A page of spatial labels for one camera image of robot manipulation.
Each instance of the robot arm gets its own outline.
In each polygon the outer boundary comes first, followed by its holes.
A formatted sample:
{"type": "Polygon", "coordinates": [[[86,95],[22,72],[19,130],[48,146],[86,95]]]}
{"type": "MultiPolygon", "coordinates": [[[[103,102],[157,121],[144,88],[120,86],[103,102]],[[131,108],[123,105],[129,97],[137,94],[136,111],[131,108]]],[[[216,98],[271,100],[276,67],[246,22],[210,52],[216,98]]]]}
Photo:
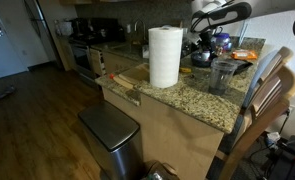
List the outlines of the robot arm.
{"type": "Polygon", "coordinates": [[[192,1],[191,32],[203,33],[244,19],[295,10],[295,0],[231,0],[227,3],[214,0],[199,10],[200,3],[201,0],[192,1]]]}

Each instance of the stainless steel trash can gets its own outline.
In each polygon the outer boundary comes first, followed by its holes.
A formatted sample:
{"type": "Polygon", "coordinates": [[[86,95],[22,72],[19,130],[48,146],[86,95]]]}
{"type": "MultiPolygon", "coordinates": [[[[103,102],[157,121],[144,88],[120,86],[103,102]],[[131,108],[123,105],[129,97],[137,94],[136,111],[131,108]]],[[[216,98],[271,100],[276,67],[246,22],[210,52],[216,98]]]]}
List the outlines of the stainless steel trash can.
{"type": "Polygon", "coordinates": [[[91,152],[112,180],[136,180],[143,170],[140,127],[104,101],[78,114],[91,152]]]}

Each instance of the cup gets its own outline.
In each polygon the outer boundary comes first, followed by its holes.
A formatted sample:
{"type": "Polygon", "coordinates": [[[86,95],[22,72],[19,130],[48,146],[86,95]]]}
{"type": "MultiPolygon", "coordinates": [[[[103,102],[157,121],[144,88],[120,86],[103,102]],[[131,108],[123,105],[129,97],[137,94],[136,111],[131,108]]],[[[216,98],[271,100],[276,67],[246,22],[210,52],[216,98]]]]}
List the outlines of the cup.
{"type": "Polygon", "coordinates": [[[233,77],[237,65],[230,61],[214,60],[211,63],[211,73],[208,92],[221,96],[233,77]]]}

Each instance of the chair back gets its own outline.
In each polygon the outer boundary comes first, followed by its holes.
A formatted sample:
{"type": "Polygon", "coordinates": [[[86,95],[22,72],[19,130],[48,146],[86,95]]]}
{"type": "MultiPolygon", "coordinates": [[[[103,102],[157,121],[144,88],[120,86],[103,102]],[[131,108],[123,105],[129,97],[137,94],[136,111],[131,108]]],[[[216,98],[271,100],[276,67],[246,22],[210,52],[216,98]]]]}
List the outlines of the chair back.
{"type": "Polygon", "coordinates": [[[246,131],[236,140],[227,157],[219,179],[230,179],[239,161],[265,129],[289,107],[289,99],[295,95],[295,74],[286,66],[269,75],[244,114],[249,121],[246,131]]]}

